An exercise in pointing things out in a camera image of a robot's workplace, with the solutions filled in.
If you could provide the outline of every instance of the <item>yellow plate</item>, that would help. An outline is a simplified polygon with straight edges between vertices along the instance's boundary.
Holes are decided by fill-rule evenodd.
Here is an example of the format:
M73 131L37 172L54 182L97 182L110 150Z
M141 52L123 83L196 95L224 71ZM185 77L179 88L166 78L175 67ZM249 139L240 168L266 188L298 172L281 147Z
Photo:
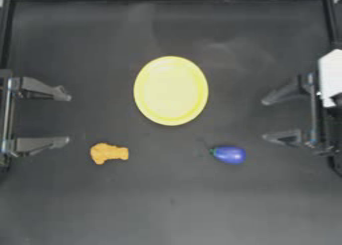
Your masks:
M209 84L200 67L182 57L153 60L137 77L134 98L154 122L169 126L190 122L209 99Z

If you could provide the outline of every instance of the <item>toy eggplant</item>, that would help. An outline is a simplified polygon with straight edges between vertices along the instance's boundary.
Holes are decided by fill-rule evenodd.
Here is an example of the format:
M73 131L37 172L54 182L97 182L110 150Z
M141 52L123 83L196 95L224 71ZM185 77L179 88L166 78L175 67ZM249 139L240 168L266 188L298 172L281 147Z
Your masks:
M236 146L218 146L210 149L212 155L222 162L241 164L246 159L246 151Z

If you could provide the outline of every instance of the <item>black surface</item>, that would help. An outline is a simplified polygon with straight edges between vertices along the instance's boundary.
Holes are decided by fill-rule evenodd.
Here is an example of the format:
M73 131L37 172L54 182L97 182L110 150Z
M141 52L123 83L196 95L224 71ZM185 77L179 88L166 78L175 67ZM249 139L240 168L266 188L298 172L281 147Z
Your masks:
M305 150L261 135L306 125L305 101L265 107L269 90L329 51L320 2L21 3L10 67L63 84L71 103L22 102L18 134L73 136L16 160L0 186L0 243L340 244L342 180ZM179 55L206 73L196 121L163 127L139 113L133 85L154 58ZM98 142L129 162L95 166ZM242 166L209 148L240 145Z

